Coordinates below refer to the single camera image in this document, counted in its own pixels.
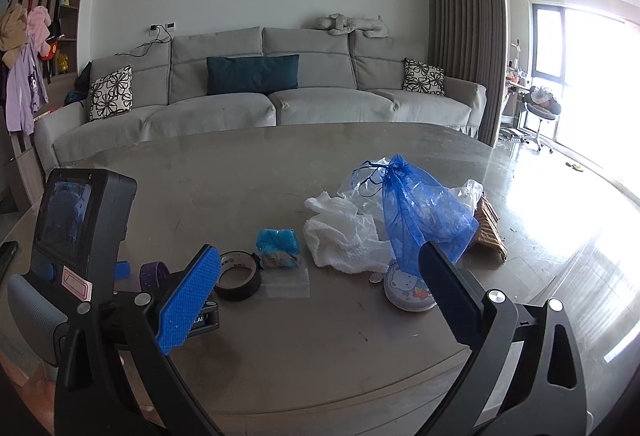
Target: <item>black and white floral pillow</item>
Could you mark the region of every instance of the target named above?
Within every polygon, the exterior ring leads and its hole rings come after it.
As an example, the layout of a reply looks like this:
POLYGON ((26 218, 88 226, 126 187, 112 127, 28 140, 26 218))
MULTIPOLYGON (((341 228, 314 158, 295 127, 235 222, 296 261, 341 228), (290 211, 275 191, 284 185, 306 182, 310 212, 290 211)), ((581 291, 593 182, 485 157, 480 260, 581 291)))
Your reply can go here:
POLYGON ((402 89, 444 97, 444 70, 415 59, 404 59, 402 89))
POLYGON ((105 119, 131 109, 131 65, 120 68, 91 84, 89 120, 105 119))

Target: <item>device screen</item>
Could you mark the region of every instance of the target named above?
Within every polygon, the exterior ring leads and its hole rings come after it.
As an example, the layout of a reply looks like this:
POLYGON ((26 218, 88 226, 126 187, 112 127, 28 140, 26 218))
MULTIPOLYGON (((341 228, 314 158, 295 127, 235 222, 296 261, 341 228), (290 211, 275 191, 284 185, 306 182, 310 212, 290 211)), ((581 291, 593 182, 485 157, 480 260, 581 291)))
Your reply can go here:
POLYGON ((82 181, 57 181, 47 204, 39 242, 52 253, 78 262, 82 227, 91 185, 82 181))

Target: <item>sofa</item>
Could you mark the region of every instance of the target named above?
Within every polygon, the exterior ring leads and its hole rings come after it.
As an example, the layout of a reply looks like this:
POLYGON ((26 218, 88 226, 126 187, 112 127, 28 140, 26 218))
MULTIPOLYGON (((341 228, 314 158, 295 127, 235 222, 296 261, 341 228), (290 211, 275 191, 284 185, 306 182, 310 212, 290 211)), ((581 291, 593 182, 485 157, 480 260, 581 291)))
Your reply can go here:
POLYGON ((89 122, 86 102, 76 102, 37 120, 34 143, 48 174, 110 147, 247 127, 418 122, 475 137, 485 88, 445 77, 446 97, 404 91, 406 57, 424 60, 424 45, 360 31, 256 27, 178 36, 92 62, 92 81, 131 65, 131 111, 89 122), (207 57, 291 54, 300 55, 297 89, 207 95, 207 57))

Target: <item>gray curtain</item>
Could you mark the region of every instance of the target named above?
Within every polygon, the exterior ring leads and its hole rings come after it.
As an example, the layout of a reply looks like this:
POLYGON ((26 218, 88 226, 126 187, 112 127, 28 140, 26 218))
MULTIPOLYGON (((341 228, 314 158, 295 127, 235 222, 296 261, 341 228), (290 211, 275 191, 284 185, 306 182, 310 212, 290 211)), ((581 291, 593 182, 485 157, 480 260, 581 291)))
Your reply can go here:
POLYGON ((478 139, 495 145, 507 64, 506 0, 430 0, 430 64, 486 87, 478 139))

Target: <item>red and white label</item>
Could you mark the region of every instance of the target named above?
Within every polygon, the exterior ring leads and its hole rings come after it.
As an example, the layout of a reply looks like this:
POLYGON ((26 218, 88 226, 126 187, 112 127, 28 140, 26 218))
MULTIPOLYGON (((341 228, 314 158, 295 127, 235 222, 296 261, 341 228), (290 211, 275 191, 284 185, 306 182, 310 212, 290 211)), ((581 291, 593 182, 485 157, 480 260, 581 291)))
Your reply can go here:
POLYGON ((91 301, 91 289, 94 287, 89 281, 85 281, 76 272, 64 267, 62 270, 62 286, 64 286, 80 301, 91 301))

